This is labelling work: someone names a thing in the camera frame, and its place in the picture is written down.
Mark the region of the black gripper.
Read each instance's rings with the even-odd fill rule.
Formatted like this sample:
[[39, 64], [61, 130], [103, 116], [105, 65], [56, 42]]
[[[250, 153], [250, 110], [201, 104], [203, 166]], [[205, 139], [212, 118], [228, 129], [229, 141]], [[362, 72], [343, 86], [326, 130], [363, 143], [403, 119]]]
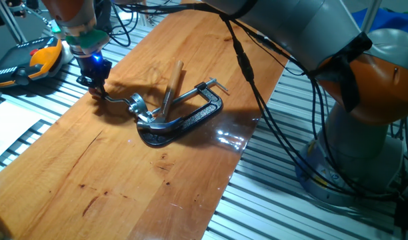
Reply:
[[105, 59], [101, 52], [89, 57], [77, 57], [81, 74], [76, 82], [88, 87], [88, 92], [94, 99], [106, 100], [107, 92], [104, 88], [112, 68], [112, 62]]

